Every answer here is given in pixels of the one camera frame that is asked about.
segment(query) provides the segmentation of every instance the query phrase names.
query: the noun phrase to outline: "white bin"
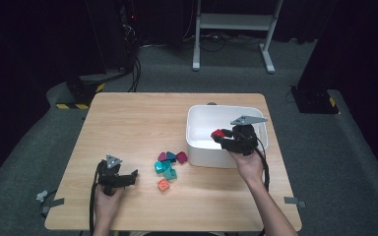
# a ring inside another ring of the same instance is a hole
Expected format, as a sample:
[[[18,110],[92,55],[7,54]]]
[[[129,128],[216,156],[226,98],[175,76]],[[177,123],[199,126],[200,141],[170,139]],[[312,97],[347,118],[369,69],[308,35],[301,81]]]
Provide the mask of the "white bin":
[[[252,107],[225,105],[195,105],[189,109],[186,142],[188,144],[188,161],[192,165],[236,168],[235,161],[228,151],[221,149],[221,145],[214,142],[211,133],[216,129],[232,130],[229,123],[242,115],[263,117],[263,113]],[[252,124],[257,137],[268,146],[266,123]]]

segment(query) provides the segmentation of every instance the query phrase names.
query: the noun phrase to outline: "wooden table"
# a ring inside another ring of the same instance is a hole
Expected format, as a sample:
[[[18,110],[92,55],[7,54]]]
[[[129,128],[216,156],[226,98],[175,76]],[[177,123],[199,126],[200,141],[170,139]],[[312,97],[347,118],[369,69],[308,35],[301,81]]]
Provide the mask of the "wooden table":
[[[112,229],[141,231],[260,231],[263,223],[253,198],[236,169],[174,163],[177,179],[161,192],[154,164],[163,151],[187,153],[185,139],[190,107],[215,102],[255,107],[268,118],[270,194],[296,230],[301,221],[272,119],[262,94],[109,93],[96,95],[61,180],[45,226],[54,230],[89,229],[91,185],[97,164],[107,153],[123,159],[120,174],[139,170],[127,187]]]

